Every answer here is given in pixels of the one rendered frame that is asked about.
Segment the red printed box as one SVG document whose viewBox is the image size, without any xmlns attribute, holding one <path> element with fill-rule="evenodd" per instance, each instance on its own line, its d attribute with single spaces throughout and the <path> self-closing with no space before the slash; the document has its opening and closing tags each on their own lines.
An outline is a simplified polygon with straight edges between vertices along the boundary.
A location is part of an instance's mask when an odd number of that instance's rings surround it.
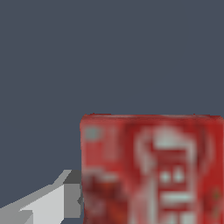
<svg viewBox="0 0 224 224">
<path fill-rule="evenodd" d="M 224 118 L 84 115 L 83 224 L 224 224 Z"/>
</svg>

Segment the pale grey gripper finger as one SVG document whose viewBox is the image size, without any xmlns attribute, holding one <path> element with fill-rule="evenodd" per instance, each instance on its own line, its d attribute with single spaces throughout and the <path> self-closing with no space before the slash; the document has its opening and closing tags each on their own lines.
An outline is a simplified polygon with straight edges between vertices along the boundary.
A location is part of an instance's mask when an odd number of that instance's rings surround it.
<svg viewBox="0 0 224 224">
<path fill-rule="evenodd" d="M 0 208 L 0 224 L 61 224 L 82 210 L 81 171 L 64 170 L 51 185 Z"/>
</svg>

